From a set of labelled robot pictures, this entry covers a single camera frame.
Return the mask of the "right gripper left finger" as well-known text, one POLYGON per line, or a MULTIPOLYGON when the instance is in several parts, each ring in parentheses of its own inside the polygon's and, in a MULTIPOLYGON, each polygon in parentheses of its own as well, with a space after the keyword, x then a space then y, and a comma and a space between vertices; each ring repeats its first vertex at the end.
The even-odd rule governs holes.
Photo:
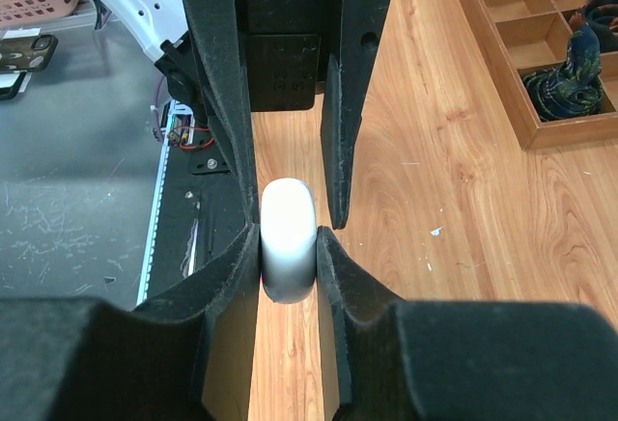
POLYGON ((257 225, 127 312, 93 297, 1 303, 5 420, 244 420, 260 286, 257 225))

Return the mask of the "dark coiled band middle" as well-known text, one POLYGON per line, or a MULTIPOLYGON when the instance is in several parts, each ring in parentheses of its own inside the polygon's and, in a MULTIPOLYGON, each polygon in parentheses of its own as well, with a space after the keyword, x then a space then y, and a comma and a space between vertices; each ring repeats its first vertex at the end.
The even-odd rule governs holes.
POLYGON ((584 24, 596 34, 602 53, 617 50, 617 0, 588 0, 569 18, 573 32, 584 24))

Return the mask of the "black smartphone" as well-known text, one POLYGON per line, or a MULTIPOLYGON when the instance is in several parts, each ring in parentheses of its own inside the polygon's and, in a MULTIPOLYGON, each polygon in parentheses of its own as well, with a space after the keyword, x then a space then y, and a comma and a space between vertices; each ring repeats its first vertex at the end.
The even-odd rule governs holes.
POLYGON ((58 45, 54 35, 17 37, 1 41, 1 72, 45 70, 58 45))

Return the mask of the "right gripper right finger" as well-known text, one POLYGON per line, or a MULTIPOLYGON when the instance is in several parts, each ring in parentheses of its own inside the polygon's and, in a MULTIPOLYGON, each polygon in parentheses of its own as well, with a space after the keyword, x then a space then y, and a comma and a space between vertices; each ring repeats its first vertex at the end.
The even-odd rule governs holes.
POLYGON ((613 420, 617 334, 568 302, 406 300, 317 237, 328 420, 613 420))

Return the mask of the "white round case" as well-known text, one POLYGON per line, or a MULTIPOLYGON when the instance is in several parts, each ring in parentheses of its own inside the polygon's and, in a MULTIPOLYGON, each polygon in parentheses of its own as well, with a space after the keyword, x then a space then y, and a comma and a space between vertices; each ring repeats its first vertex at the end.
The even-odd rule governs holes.
POLYGON ((282 304, 300 302, 317 277, 318 226, 310 188, 293 178, 270 182, 263 193, 260 224, 268 297, 282 304))

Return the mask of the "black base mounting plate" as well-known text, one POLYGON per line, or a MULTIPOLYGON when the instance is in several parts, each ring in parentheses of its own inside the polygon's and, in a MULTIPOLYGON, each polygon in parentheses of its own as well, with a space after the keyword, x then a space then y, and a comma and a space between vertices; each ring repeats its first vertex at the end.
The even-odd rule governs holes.
POLYGON ((239 186, 211 134, 176 100, 162 108, 154 198, 136 303, 220 255, 245 224, 239 186))

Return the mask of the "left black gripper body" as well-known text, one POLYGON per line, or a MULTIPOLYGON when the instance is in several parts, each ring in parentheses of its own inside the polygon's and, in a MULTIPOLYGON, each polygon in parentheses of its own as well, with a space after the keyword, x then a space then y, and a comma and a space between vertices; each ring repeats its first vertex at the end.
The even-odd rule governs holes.
POLYGON ((236 0, 254 112, 306 110, 325 82, 334 0, 236 0))

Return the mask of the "dark coiled band lower right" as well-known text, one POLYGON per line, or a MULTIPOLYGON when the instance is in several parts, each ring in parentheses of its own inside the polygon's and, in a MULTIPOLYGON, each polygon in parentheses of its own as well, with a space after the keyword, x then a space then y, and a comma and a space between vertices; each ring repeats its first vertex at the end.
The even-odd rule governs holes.
POLYGON ((577 22, 565 61, 532 71, 521 80, 542 122, 595 115, 601 111, 604 89, 600 42, 587 22, 577 22))

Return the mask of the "wooden compartment tray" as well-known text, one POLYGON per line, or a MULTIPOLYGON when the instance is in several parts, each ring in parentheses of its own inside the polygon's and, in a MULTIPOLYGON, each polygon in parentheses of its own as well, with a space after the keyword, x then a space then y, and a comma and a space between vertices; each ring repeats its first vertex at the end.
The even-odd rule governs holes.
POLYGON ((617 54, 602 54, 603 99, 597 114, 544 122, 522 78, 562 64, 569 18, 588 0, 460 0, 506 115, 524 150, 617 136, 617 54))

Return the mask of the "dark coiled band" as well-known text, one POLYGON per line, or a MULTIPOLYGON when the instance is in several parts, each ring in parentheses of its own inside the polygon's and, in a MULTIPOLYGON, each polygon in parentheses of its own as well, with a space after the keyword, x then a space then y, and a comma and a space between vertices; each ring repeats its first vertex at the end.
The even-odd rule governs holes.
POLYGON ((617 0, 588 0, 569 18, 573 32, 584 24, 596 34, 602 53, 617 50, 617 0))
POLYGON ((565 61, 532 71, 521 80, 542 122, 595 115, 601 111, 604 89, 600 42, 587 22, 577 22, 565 61))

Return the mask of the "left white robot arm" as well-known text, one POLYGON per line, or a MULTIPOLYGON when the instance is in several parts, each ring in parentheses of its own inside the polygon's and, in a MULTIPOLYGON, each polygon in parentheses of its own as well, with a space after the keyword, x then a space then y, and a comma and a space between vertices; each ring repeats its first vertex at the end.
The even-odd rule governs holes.
POLYGON ((345 227, 354 148, 391 0, 101 0, 164 74, 173 98, 211 128, 258 214, 250 119, 323 105, 331 224, 345 227))

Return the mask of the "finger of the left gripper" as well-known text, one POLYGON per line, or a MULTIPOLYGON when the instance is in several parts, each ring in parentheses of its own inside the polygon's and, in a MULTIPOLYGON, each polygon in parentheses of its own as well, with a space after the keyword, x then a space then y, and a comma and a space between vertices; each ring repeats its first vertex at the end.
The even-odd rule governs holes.
POLYGON ((256 169, 246 67, 235 0, 183 0, 202 97, 224 159, 239 183, 245 218, 256 220, 256 169))
POLYGON ((334 0, 328 42, 321 142, 334 229, 346 227, 354 149, 391 0, 334 0))

